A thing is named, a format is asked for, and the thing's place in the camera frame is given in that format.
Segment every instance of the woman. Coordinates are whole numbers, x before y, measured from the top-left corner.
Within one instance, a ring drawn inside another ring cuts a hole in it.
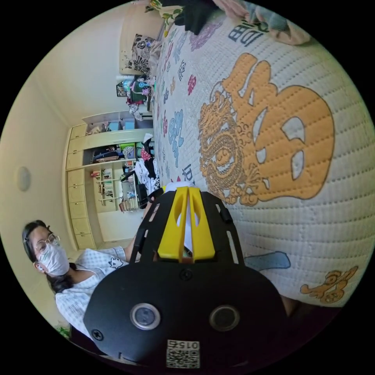
[[[144,215],[150,206],[148,203]],[[135,238],[126,248],[86,249],[76,263],[69,263],[59,237],[41,220],[25,226],[22,240],[36,270],[46,275],[61,315],[75,329],[91,338],[83,323],[91,295],[105,276],[129,263]]]

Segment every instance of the eyeglasses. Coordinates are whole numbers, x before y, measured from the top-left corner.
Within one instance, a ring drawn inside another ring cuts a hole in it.
[[[46,252],[47,252],[47,244],[50,243],[50,244],[53,244],[53,243],[56,243],[56,242],[59,242],[60,241],[60,237],[59,236],[56,236],[55,234],[51,233],[49,236],[48,236],[48,239],[46,239],[45,241],[44,240],[41,240],[39,241],[36,246],[35,246],[35,250],[44,255]]]

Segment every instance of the headboard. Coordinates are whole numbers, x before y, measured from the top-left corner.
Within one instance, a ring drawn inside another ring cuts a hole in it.
[[[158,11],[145,13],[144,4],[128,4],[120,36],[120,74],[142,74],[126,68],[128,58],[131,58],[133,41],[136,34],[157,39],[164,20]]]

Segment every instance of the screw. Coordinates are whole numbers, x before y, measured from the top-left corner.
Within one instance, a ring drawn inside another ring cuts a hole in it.
[[[98,331],[97,329],[93,329],[91,331],[91,334],[94,336],[95,340],[102,341],[103,334],[100,331]]]
[[[180,279],[183,281],[188,281],[192,277],[193,277],[193,272],[189,269],[185,269],[180,272]]]

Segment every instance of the qr code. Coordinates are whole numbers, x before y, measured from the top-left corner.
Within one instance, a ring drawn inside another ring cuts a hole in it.
[[[199,368],[199,343],[195,341],[168,341],[167,367]]]

